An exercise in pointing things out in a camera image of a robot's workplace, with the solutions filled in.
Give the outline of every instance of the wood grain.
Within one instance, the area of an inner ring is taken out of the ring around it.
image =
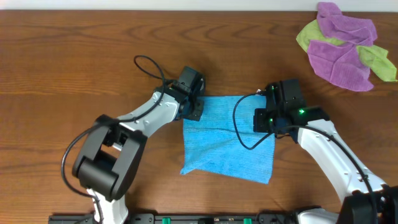
[[[376,44],[398,65],[398,14],[347,15],[372,19]],[[178,77],[184,65],[203,72],[207,95],[243,95],[269,82],[299,78],[308,104],[323,106],[357,156],[397,185],[398,84],[372,74],[374,89],[354,93],[318,78],[295,41],[315,16],[1,11],[0,223],[46,223],[52,213],[92,210],[90,200],[64,186],[60,160],[67,144],[97,116],[128,113],[160,85],[134,66],[136,54],[154,58],[169,78]],[[68,170],[79,146],[70,154]],[[318,165],[287,138],[276,144],[269,185],[202,171],[182,176],[183,155],[181,122],[155,133],[127,194],[128,207],[159,213],[257,213],[307,205],[340,209]]]

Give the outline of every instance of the yellow-green cloth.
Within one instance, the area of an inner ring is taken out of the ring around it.
[[[323,36],[317,20],[307,24],[297,35],[296,40],[306,52],[311,40],[325,41],[333,45],[341,45],[344,43],[342,40]],[[385,82],[398,81],[396,80],[397,68],[387,59],[388,51],[386,49],[376,45],[371,47],[357,45],[356,50],[358,51],[361,62],[370,67],[381,80]]]

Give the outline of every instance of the folded cloth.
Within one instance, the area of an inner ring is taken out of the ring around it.
[[[341,45],[345,43],[336,38],[326,38],[318,25],[318,21],[314,20],[307,24],[297,35],[296,41],[305,52],[308,50],[311,40],[320,40],[329,42],[333,45]],[[385,82],[396,82],[397,68],[387,59],[388,51],[376,45],[371,47],[356,46],[359,59],[361,62],[370,67],[372,71]]]
[[[330,83],[353,91],[369,91],[373,88],[368,80],[370,69],[359,60],[354,44],[335,46],[311,40],[307,53],[315,74]]]
[[[275,137],[270,136],[253,150],[238,141],[232,112],[241,96],[204,96],[200,121],[184,120],[185,164],[181,174],[204,170],[268,184],[272,174]],[[265,108],[264,96],[250,96],[236,109],[236,125],[246,145],[252,146],[265,133],[253,132],[254,109]]]
[[[343,16],[333,2],[318,3],[317,20],[325,37],[335,37],[364,46],[372,46],[377,39],[376,28],[372,20]]]

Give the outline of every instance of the white backdrop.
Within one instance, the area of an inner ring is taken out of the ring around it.
[[[316,11],[317,0],[0,0],[0,9]],[[342,11],[398,12],[398,0],[334,0]]]

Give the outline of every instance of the cable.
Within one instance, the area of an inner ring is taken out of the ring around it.
[[[373,223],[374,223],[374,224],[377,224],[377,205],[376,205],[376,199],[374,198],[374,192],[373,192],[372,187],[371,187],[371,185],[370,185],[370,183],[369,183],[369,181],[368,181],[368,175],[366,175],[366,174],[363,172],[362,168],[358,165],[358,163],[355,161],[355,159],[352,157],[352,155],[347,151],[346,148],[344,148],[344,146],[343,146],[340,142],[338,142],[338,141],[335,139],[334,136],[331,136],[331,135],[329,135],[329,134],[327,134],[327,133],[325,133],[325,132],[323,132],[323,131],[321,131],[321,130],[319,130],[319,129],[317,129],[317,128],[313,128],[313,127],[309,127],[309,126],[288,125],[288,126],[284,126],[284,127],[281,127],[281,128],[275,128],[275,129],[273,130],[273,132],[270,132],[270,133],[266,134],[266,135],[265,135],[264,137],[262,137],[257,143],[255,143],[252,147],[247,147],[247,146],[242,142],[242,139],[241,139],[241,137],[239,136],[239,132],[238,132],[238,129],[237,129],[237,127],[236,127],[236,122],[235,122],[235,111],[236,111],[236,108],[238,107],[239,103],[240,103],[243,99],[245,99],[246,97],[249,97],[249,96],[253,96],[253,95],[256,95],[256,93],[252,93],[252,94],[249,94],[249,95],[246,95],[246,96],[243,96],[242,98],[240,98],[240,99],[238,100],[238,102],[236,102],[235,107],[234,107],[234,110],[233,110],[233,113],[232,113],[232,120],[233,120],[233,123],[234,123],[235,132],[236,132],[236,135],[237,135],[237,137],[238,137],[238,139],[239,139],[239,142],[242,144],[242,146],[245,147],[246,149],[252,150],[252,149],[254,149],[255,147],[257,147],[261,142],[263,142],[263,140],[265,140],[266,138],[268,138],[271,134],[273,134],[273,133],[274,133],[274,134],[277,134],[279,131],[281,131],[281,130],[283,130],[283,129],[290,129],[290,128],[303,128],[303,129],[308,129],[308,130],[311,130],[311,131],[314,131],[314,132],[316,132],[316,133],[318,133],[318,134],[323,135],[324,137],[326,137],[326,138],[328,138],[329,140],[331,140],[332,142],[334,142],[334,143],[343,151],[343,153],[348,157],[348,159],[353,163],[353,165],[355,166],[355,168],[356,168],[357,171],[359,172],[359,174],[360,174],[360,176],[361,176],[363,182],[364,182],[365,185],[366,185],[366,188],[368,189],[369,196],[370,196],[370,198],[371,198],[371,204],[372,204],[373,213],[374,213],[374,221],[373,221]]]
[[[137,59],[138,59],[138,58],[145,58],[145,59],[150,60],[150,61],[157,67],[157,69],[158,69],[158,71],[159,71],[161,77],[157,77],[157,76],[155,76],[155,75],[153,75],[153,74],[147,72],[146,70],[144,70],[140,65],[138,65],[138,63],[137,63]],[[67,177],[66,177],[66,175],[65,175],[65,163],[66,163],[66,161],[67,161],[67,157],[68,157],[69,152],[70,152],[70,150],[72,149],[72,147],[73,147],[81,138],[83,138],[86,134],[89,134],[89,133],[91,133],[92,131],[95,131],[95,130],[97,130],[98,128],[103,127],[103,126],[115,125],[115,124],[119,124],[119,123],[122,123],[122,122],[133,122],[133,121],[136,121],[136,120],[138,120],[138,119],[141,119],[141,118],[143,118],[144,116],[146,116],[147,114],[149,114],[152,110],[154,110],[154,109],[156,108],[156,106],[162,101],[162,98],[163,98],[163,95],[164,95],[164,92],[165,92],[165,89],[166,89],[166,86],[167,86],[167,81],[166,81],[166,79],[164,78],[164,73],[163,73],[162,69],[160,68],[160,66],[159,66],[153,59],[151,59],[150,57],[145,56],[145,55],[136,55],[136,56],[134,57],[134,64],[135,64],[135,65],[138,67],[138,69],[141,70],[142,72],[144,72],[144,73],[150,75],[151,77],[158,78],[158,79],[161,79],[161,80],[162,80],[162,91],[160,92],[159,99],[158,99],[158,100],[154,103],[154,105],[152,105],[147,111],[143,112],[143,113],[140,114],[139,116],[133,117],[133,118],[131,118],[131,119],[112,119],[111,121],[108,121],[108,122],[106,122],[106,123],[97,124],[97,125],[94,125],[94,126],[88,128],[88,129],[86,129],[86,130],[83,131],[81,134],[79,134],[79,135],[69,144],[69,146],[67,147],[67,149],[66,149],[66,151],[65,151],[65,153],[64,153],[64,155],[63,155],[63,157],[62,157],[62,161],[61,161],[61,176],[62,176],[63,182],[64,182],[65,185],[66,185],[71,191],[73,191],[74,193],[76,193],[76,194],[78,194],[78,195],[81,195],[81,196],[84,196],[84,197],[92,198],[92,199],[95,201],[95,204],[96,204],[96,206],[97,206],[97,208],[98,208],[98,211],[99,211],[99,223],[102,223],[102,221],[103,221],[103,213],[102,213],[102,209],[101,209],[101,206],[100,206],[100,200],[99,200],[99,198],[98,198],[97,196],[95,196],[95,195],[90,195],[90,194],[83,193],[83,192],[79,191],[78,189],[74,188],[74,187],[69,183],[69,181],[67,180]]]

